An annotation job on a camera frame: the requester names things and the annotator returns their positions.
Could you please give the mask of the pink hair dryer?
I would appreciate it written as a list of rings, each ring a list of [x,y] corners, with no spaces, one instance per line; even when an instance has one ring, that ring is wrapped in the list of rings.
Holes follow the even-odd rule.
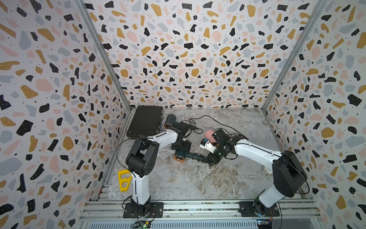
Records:
[[[216,140],[214,139],[214,137],[213,137],[213,134],[214,134],[215,132],[213,131],[213,130],[207,130],[206,132],[205,132],[205,138],[208,140],[208,141],[210,141],[212,144],[214,144],[214,143],[217,143],[216,142]]]

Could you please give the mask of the dark green hair dryer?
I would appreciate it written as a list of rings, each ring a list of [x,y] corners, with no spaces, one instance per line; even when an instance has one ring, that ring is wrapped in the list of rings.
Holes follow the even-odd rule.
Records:
[[[184,152],[184,151],[180,151],[180,150],[177,150],[175,152],[175,155],[174,155],[175,160],[177,160],[179,162],[184,162],[187,158],[197,160],[202,163],[206,163],[206,160],[207,160],[207,157],[205,157],[203,155],[199,155],[197,153],[191,154],[189,152]]]
[[[182,130],[182,125],[180,122],[176,121],[177,118],[174,114],[169,114],[166,118],[165,124],[164,124],[164,128],[165,129],[172,129],[172,128],[176,128],[176,129],[180,129]]]

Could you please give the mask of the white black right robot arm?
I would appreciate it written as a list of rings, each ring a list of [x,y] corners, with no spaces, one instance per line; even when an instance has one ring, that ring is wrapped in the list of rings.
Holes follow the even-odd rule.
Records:
[[[285,197],[292,198],[307,183],[307,175],[296,155],[287,150],[273,151],[248,141],[243,135],[230,135],[218,129],[211,138],[201,140],[200,147],[208,150],[207,163],[217,165],[232,153],[255,161],[273,176],[273,184],[253,201],[252,212],[265,216],[270,208]]]

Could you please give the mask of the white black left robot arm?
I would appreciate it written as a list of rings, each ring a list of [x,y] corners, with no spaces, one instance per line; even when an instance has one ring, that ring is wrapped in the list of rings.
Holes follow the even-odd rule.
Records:
[[[158,151],[172,145],[173,150],[189,151],[191,143],[185,141],[189,125],[185,122],[174,127],[166,124],[166,131],[143,139],[136,139],[127,158],[128,170],[132,173],[133,195],[131,206],[140,216],[150,211],[149,174],[152,172]]]

